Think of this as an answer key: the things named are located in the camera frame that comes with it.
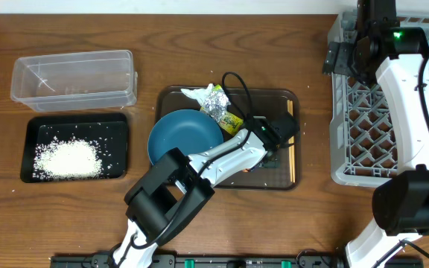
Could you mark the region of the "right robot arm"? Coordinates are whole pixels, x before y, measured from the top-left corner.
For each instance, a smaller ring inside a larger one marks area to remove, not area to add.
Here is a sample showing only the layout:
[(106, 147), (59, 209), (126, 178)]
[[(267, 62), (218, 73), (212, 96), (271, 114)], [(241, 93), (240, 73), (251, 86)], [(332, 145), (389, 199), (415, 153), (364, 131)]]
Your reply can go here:
[(398, 175), (372, 196), (373, 218), (344, 248), (345, 267), (383, 267), (406, 244), (429, 235), (429, 45), (421, 28), (361, 23), (354, 42), (328, 33), (325, 74), (376, 83), (397, 141)]

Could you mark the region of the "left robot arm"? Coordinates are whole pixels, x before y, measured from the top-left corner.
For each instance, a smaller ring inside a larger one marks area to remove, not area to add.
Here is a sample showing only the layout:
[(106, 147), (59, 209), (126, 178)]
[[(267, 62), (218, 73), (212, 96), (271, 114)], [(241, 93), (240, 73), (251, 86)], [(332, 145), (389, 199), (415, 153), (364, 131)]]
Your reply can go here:
[(157, 247), (176, 237), (214, 195), (216, 185), (250, 170), (287, 146), (299, 124), (285, 113), (276, 121), (249, 118), (230, 140), (202, 153), (174, 148), (126, 193), (128, 227), (112, 252), (111, 267), (148, 267)]

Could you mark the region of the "pile of white rice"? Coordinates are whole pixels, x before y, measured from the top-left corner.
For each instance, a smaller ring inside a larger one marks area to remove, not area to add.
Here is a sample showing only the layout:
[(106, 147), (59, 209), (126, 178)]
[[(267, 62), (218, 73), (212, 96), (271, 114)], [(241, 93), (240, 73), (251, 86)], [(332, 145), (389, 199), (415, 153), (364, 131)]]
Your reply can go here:
[(115, 179), (126, 173), (122, 123), (43, 125), (30, 149), (32, 182)]

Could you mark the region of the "large blue plate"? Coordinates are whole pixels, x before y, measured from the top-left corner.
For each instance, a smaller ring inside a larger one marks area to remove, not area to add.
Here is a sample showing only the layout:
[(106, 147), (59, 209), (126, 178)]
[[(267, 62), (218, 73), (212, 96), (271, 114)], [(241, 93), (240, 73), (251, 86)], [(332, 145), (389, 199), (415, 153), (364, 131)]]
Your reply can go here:
[(156, 122), (150, 131), (147, 152), (150, 163), (154, 165), (175, 147), (189, 155), (202, 153), (223, 142), (223, 133), (210, 116), (193, 109), (181, 109)]

